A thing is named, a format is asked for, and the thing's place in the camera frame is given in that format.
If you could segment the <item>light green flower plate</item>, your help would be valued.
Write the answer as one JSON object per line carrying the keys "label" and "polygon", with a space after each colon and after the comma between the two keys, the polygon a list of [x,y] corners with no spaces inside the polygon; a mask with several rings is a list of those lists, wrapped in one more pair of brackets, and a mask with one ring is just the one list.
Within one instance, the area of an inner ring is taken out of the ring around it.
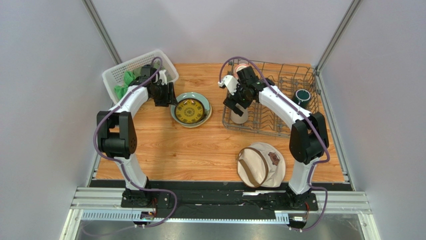
{"label": "light green flower plate", "polygon": [[179,101],[186,99],[186,98],[193,98],[193,99],[197,99],[197,100],[201,101],[201,103],[204,105],[205,109],[207,109],[209,106],[211,106],[208,99],[204,95],[197,93],[197,92],[185,92],[185,93],[180,94],[176,99],[179,102]]}

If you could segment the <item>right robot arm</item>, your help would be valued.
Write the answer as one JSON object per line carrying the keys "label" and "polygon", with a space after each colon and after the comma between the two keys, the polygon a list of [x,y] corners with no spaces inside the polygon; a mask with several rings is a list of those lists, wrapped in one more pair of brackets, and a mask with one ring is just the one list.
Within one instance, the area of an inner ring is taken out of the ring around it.
{"label": "right robot arm", "polygon": [[249,65],[233,75],[220,76],[218,86],[227,89],[224,105],[242,116],[252,102],[267,107],[290,129],[289,150],[294,158],[292,176],[286,189],[291,208],[304,204],[314,187],[312,177],[318,164],[330,161],[329,137],[322,113],[297,105],[275,84],[267,79],[256,65]]}

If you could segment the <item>yellow patterned black-rim plate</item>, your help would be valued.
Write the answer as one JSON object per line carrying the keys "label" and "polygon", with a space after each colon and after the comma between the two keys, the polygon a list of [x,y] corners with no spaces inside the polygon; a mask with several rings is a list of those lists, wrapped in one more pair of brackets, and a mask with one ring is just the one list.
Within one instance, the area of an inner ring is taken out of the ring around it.
{"label": "yellow patterned black-rim plate", "polygon": [[178,102],[173,113],[178,122],[191,125],[203,120],[207,111],[200,100],[185,98]]}

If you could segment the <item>cream bird plate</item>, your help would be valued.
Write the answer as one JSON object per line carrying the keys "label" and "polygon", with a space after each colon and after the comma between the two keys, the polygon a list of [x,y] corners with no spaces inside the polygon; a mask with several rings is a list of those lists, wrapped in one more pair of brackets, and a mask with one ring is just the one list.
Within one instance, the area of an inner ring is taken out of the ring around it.
{"label": "cream bird plate", "polygon": [[197,122],[189,122],[189,121],[183,121],[182,117],[178,117],[178,113],[176,112],[177,107],[172,106],[170,108],[170,113],[172,118],[179,124],[181,124],[185,128],[197,128],[203,124],[205,124],[211,117],[213,111],[212,106],[210,105],[208,108],[204,109],[204,115],[199,119]]}

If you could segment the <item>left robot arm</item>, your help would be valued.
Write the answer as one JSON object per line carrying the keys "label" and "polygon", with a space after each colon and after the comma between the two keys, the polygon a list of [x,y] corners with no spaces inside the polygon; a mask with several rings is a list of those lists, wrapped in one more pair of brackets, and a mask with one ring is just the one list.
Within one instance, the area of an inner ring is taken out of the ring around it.
{"label": "left robot arm", "polygon": [[152,201],[153,190],[136,157],[138,137],[133,117],[149,99],[157,107],[178,103],[174,84],[167,80],[165,70],[151,64],[142,66],[141,74],[129,83],[126,93],[113,108],[97,114],[94,134],[95,149],[102,157],[115,162],[124,176],[124,199],[144,205]]}

